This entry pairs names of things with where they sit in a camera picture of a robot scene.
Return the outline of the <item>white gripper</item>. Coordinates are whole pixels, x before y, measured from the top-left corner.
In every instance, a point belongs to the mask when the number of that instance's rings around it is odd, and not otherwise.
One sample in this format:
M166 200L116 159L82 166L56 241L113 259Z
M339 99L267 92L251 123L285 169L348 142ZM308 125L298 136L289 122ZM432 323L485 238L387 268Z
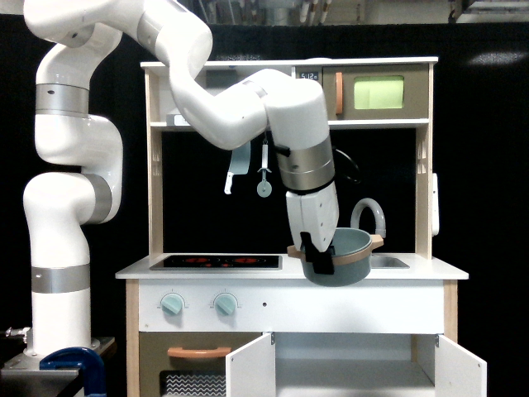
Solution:
M334 275L332 257L339 205L335 182L315 193L286 193L286 205L290 232L294 246L305 253L306 261L312 264L317 275Z

